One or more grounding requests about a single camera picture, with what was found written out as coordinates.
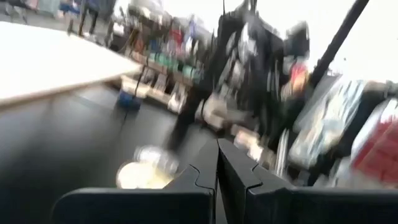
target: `white table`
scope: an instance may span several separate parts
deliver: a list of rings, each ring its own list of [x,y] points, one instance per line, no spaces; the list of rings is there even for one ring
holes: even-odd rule
[[[140,64],[66,32],[0,22],[0,106],[141,71]]]

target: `black pole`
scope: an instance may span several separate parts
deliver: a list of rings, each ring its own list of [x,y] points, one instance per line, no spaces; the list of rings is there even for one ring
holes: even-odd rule
[[[333,37],[325,53],[323,53],[322,58],[318,61],[317,66],[313,70],[310,80],[313,86],[316,86],[319,83],[319,81],[322,79],[322,76],[328,70],[330,63],[337,54],[337,51],[347,38],[350,30],[353,28],[356,20],[361,15],[368,2],[369,0],[356,0],[351,9],[348,11],[343,23]]]
[[[254,12],[257,9],[257,0],[251,0],[251,10]]]

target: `person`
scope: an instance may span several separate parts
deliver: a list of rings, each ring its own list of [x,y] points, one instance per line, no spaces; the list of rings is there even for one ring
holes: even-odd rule
[[[22,19],[27,24],[27,9],[30,9],[30,6],[26,3],[26,0],[6,1],[6,15],[10,16],[11,19],[12,19],[12,11],[16,11],[18,15],[22,16]]]
[[[99,4],[98,0],[75,0],[75,3],[80,5],[80,9],[81,9],[81,17],[80,17],[78,35],[82,35],[83,26],[85,23],[87,12],[91,15],[91,18],[92,18],[91,27],[90,27],[88,33],[90,35],[93,35],[94,30],[95,30],[96,21],[98,18],[98,14],[100,11],[100,4]]]
[[[58,13],[60,17],[65,17],[66,13],[73,12],[73,0],[61,0],[60,6],[58,8]]]

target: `sky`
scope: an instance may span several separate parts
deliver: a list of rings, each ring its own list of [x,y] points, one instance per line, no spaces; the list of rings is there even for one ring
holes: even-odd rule
[[[226,11],[234,10],[242,2],[225,0]],[[223,13],[222,0],[163,0],[163,3],[173,16],[196,14],[209,31],[217,30],[218,19]],[[354,0],[258,0],[257,10],[281,34],[300,21],[308,22],[308,66],[313,68],[353,3]],[[370,0],[337,53],[331,69],[354,77],[388,78],[398,82],[398,74],[392,76],[394,65],[398,64],[397,9],[398,1]]]

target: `metal pole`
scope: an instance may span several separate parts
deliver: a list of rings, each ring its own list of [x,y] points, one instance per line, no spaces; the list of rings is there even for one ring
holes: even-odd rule
[[[314,86],[320,82],[323,75],[328,70],[330,63],[337,54],[337,51],[347,38],[350,30],[353,28],[356,20],[361,15],[368,2],[369,0],[356,0],[351,9],[348,11],[343,23],[333,37],[325,53],[323,53],[322,58],[318,61],[317,66],[313,70],[310,81]]]
[[[288,141],[289,141],[289,131],[285,129],[279,140],[275,168],[274,168],[275,175],[281,178],[283,178],[285,174]]]

